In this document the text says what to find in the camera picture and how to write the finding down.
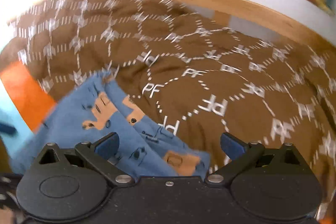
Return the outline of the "wooden bed frame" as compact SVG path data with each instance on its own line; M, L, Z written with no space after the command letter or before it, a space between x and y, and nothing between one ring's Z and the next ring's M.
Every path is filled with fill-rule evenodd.
M335 46L302 23L248 0L175 0L215 12L213 19L224 26L232 16L245 19L278 33L282 38L313 48L335 51Z

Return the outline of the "blue pyjama pants orange print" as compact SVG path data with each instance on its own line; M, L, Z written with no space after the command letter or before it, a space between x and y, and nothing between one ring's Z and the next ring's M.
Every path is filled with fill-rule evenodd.
M189 148L151 120L107 73L96 73L65 96L12 160L11 168L15 173L25 173L47 143L73 148L83 141L94 143L112 132L118 134L120 145L109 162L133 178L205 178L208 172L208 153Z

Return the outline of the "brown PF patterned blanket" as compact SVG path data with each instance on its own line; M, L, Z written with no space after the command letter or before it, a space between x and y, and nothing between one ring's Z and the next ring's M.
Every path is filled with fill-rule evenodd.
M111 75L155 123L208 152L210 171L229 162L223 132L293 143L322 185L319 220L335 223L335 51L248 36L175 0L42 0L1 42L1 72L20 61L57 105Z

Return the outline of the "colourful patchwork bedsheet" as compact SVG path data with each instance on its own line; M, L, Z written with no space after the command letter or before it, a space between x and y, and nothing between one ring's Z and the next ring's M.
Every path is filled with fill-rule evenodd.
M16 129L11 136L1 132L10 166L56 105L20 61L1 72L1 122Z

